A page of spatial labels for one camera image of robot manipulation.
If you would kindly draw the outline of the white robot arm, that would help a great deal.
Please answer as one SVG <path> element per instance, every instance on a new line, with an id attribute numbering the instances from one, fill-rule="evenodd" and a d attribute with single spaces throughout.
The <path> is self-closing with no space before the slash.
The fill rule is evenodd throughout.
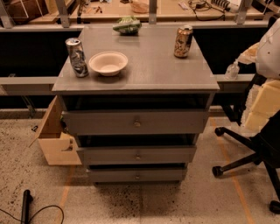
<path id="1" fill-rule="evenodd" d="M 266 78 L 280 79 L 280 18 L 262 36 L 255 67 Z"/>

